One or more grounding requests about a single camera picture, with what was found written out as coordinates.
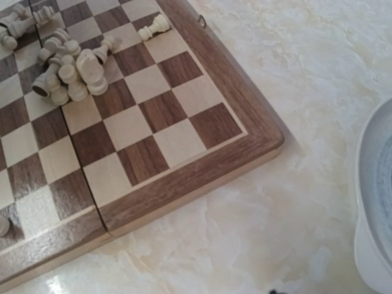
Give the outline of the white piece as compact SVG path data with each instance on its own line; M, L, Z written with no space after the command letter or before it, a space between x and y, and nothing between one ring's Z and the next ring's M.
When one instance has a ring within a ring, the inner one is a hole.
M108 89L108 82L104 77L104 68L92 50L83 49L81 51L76 60L76 67L92 95L102 95Z

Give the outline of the white rook square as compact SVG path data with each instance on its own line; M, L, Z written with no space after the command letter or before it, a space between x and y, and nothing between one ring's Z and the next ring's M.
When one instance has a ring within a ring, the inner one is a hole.
M4 216L0 216L0 237L6 236L10 229L10 221Z

